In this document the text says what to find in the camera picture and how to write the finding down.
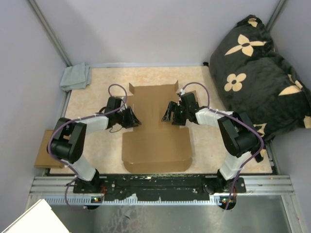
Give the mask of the brown cardboard box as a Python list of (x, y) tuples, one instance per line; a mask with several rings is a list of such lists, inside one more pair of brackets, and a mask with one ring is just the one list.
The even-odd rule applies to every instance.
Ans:
[(176, 102), (178, 82), (133, 86), (127, 105), (141, 125), (122, 135), (122, 161), (132, 174), (184, 172), (192, 165), (190, 131), (162, 121), (170, 101)]

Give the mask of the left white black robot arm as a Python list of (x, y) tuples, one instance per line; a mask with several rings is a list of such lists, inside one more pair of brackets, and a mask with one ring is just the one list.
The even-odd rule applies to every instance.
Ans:
[(83, 155), (85, 137), (112, 129), (116, 124), (128, 129), (141, 125), (141, 122), (126, 105), (126, 100), (109, 97), (106, 106), (91, 116), (75, 120), (60, 118), (47, 144), (47, 152), (74, 172), (77, 183), (82, 183), (91, 193), (97, 192), (101, 187), (100, 175)]

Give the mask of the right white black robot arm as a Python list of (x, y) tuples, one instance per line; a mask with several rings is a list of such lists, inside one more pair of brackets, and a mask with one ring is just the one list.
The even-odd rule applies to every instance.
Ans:
[(179, 101), (170, 101), (162, 121), (184, 126), (186, 122), (208, 125), (220, 130), (227, 156), (218, 170), (217, 188), (228, 192), (233, 179), (239, 175), (251, 155), (257, 155), (263, 147), (263, 140), (252, 126), (246, 113), (214, 110), (200, 107), (193, 93), (179, 94)]

